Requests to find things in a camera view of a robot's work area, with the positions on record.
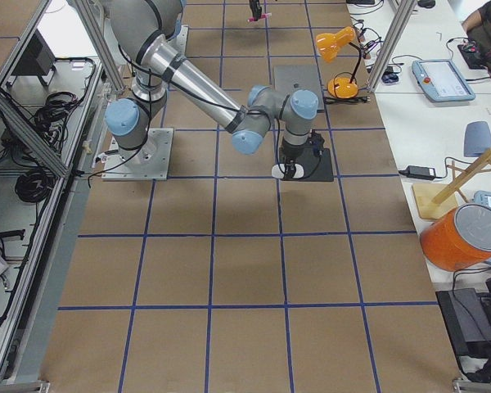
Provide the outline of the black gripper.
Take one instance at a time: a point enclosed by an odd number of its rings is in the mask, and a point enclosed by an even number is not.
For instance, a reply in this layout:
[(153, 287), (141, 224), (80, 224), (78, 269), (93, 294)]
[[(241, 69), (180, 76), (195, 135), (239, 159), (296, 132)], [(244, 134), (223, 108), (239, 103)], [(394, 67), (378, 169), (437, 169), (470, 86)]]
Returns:
[(249, 0), (249, 7), (252, 12), (261, 12), (262, 6), (260, 0)]
[(295, 178), (298, 174), (297, 159), (305, 150), (311, 150), (313, 156), (318, 159), (313, 168), (313, 172), (316, 172), (322, 163), (324, 152), (324, 138), (320, 133), (312, 130), (301, 145), (292, 144), (286, 138), (282, 139), (282, 147), (280, 148), (282, 164), (279, 165), (279, 169), (282, 172), (282, 179), (290, 180)]

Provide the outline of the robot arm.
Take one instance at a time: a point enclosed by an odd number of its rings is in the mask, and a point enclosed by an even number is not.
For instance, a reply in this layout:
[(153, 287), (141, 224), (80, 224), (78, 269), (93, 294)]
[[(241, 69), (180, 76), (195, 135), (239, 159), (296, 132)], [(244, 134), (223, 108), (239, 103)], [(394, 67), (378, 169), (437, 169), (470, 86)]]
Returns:
[(185, 6), (184, 1), (111, 2), (111, 28), (120, 51), (143, 74), (184, 93), (231, 134), (232, 145), (242, 154), (255, 153), (267, 131), (283, 122), (286, 130), (277, 146), (272, 176), (296, 181), (313, 178), (327, 153), (323, 137), (312, 130), (317, 95), (306, 89), (283, 94), (255, 85), (247, 105), (236, 103), (173, 46)]

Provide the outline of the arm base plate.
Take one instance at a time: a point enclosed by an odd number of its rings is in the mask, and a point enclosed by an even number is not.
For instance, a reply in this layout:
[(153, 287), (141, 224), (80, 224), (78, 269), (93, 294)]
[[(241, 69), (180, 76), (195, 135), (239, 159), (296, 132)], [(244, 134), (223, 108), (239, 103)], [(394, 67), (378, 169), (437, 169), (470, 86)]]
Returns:
[(106, 158), (104, 172), (101, 174), (106, 181), (165, 181), (168, 178), (169, 159), (173, 144), (173, 128), (155, 129), (148, 132), (146, 145), (134, 158), (126, 161), (133, 153), (120, 150), (114, 137), (111, 138), (110, 149), (116, 153)]
[(168, 44), (171, 45), (177, 52), (184, 55), (187, 49), (188, 33), (188, 25), (177, 24), (173, 36), (168, 39)]

